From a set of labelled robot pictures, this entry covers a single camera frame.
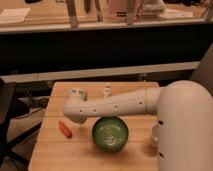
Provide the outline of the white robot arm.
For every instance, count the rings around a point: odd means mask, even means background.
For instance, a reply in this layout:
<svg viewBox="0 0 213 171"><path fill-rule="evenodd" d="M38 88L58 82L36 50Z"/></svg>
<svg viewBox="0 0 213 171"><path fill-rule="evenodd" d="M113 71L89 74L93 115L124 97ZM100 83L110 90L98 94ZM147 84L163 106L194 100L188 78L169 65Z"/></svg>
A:
<svg viewBox="0 0 213 171"><path fill-rule="evenodd" d="M213 171L213 96L194 81L95 100L72 88L63 113L80 124L89 117L155 114L158 171Z"/></svg>

